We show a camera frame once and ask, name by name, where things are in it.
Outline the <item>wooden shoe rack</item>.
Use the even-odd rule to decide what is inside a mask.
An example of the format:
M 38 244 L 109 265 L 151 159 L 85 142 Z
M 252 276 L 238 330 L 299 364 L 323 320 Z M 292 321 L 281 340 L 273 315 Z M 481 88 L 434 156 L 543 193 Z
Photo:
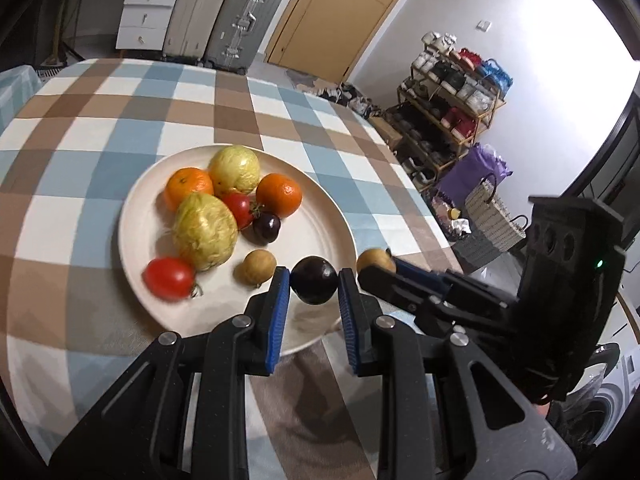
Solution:
M 457 47 L 449 32 L 427 32 L 398 84 L 385 121 L 400 135 L 393 148 L 413 185 L 425 192 L 471 154 L 506 105 L 511 75 L 494 59 Z

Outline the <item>wooden door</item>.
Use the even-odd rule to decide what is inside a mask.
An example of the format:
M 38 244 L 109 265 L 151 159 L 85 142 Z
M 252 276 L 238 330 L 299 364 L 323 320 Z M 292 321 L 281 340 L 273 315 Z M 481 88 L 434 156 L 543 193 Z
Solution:
M 262 47 L 265 61 L 343 82 L 398 2 L 285 0 Z

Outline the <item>checkered tablecloth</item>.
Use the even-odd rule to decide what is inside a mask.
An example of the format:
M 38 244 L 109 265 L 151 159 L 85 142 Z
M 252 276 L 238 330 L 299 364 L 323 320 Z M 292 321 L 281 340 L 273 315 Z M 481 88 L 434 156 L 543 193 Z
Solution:
M 6 479 L 372 479 L 382 384 L 340 278 L 457 266 L 375 128 L 186 65 L 90 60 L 1 131 Z

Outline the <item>white drawer cabinet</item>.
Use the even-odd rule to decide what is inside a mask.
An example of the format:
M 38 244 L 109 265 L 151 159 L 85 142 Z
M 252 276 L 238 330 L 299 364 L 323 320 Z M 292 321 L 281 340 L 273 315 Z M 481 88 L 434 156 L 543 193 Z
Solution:
M 115 48 L 162 50 L 175 3 L 176 0 L 124 0 Z

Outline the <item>dark purple plum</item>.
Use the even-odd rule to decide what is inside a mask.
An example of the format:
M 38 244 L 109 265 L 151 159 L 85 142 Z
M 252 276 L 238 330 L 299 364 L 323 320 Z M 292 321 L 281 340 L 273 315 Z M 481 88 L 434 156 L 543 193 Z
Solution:
M 328 260 L 308 256 L 294 266 L 290 284 L 297 297 L 305 304 L 325 304 L 337 290 L 338 276 Z
M 273 243 L 279 236 L 281 219 L 271 212 L 261 212 L 252 222 L 254 240 L 259 245 Z

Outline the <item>wrinkled yellow guava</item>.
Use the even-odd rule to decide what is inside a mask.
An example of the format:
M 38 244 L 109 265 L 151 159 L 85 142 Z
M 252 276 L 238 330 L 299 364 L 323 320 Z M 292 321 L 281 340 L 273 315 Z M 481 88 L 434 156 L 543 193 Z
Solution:
M 228 261 L 238 236 L 233 214 L 216 196 L 191 193 L 176 211 L 172 226 L 175 248 L 198 272 Z

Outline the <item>purple bag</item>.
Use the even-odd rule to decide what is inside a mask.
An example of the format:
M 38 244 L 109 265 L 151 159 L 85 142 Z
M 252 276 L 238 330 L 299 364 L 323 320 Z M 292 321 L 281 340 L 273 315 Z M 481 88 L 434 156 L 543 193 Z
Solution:
M 475 143 L 468 154 L 460 158 L 439 180 L 436 188 L 454 206 L 461 207 L 484 178 L 492 185 L 499 185 L 511 174 L 512 170 L 506 161 L 491 145 Z

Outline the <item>beige suitcase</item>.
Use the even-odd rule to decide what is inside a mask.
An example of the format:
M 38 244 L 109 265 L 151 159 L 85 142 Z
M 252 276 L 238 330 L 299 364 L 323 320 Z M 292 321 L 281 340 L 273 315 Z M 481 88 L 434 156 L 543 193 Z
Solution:
M 176 0 L 163 56 L 201 61 L 224 0 Z

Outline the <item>woven basket bag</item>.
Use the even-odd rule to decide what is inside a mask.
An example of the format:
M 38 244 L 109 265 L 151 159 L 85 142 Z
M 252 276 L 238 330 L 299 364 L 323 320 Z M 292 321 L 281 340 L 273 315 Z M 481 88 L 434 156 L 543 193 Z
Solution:
M 516 217 L 510 214 L 497 194 L 494 174 L 482 177 L 466 196 L 464 204 L 474 226 L 499 252 L 507 252 L 526 239 L 529 218 L 522 214 Z

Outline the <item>red tomato with stem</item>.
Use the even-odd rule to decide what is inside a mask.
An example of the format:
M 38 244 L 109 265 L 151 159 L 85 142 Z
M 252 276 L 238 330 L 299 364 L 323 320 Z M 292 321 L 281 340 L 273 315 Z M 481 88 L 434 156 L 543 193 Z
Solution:
M 252 196 L 230 192 L 222 196 L 221 200 L 233 214 L 239 231 L 248 228 L 262 214 L 262 206 Z

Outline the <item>brown longan fruit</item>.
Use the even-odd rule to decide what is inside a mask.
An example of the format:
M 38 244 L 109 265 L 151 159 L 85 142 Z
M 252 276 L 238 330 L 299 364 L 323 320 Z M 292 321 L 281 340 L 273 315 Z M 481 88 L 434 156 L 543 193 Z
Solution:
M 271 252 L 255 249 L 236 266 L 233 275 L 243 285 L 260 287 L 272 279 L 276 267 L 277 259 Z
M 393 257 L 382 248 L 369 248 L 359 255 L 356 271 L 360 273 L 368 266 L 379 266 L 388 272 L 396 272 L 396 263 Z

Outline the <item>smooth yellow guava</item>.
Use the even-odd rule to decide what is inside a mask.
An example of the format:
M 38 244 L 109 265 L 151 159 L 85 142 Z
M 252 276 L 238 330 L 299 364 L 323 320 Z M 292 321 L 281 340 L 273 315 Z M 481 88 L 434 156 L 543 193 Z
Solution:
M 260 181 L 259 159 L 246 146 L 225 146 L 209 162 L 208 173 L 216 196 L 233 191 L 250 194 Z

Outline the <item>black storage basket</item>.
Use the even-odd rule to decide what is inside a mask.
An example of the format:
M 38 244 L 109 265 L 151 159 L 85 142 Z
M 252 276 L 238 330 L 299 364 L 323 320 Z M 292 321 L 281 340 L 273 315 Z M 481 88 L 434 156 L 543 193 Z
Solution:
M 487 262 L 488 240 L 466 214 L 447 197 L 435 194 L 431 207 L 438 225 L 459 259 L 479 268 Z

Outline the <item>large orange mandarin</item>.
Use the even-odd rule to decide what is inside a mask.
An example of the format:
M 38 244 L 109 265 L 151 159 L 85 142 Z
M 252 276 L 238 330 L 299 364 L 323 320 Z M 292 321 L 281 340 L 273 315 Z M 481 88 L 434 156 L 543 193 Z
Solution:
M 279 218 L 288 218 L 299 208 L 303 193 L 299 185 L 284 174 L 267 174 L 256 188 L 256 202 Z

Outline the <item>oblong red tomato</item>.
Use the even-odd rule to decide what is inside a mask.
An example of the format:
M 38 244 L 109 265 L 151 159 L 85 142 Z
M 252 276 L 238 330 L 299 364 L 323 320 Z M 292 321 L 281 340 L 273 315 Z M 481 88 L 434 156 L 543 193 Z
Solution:
M 142 280 L 151 294 L 168 302 L 195 298 L 203 293 L 195 270 L 180 258 L 151 260 L 142 272 Z

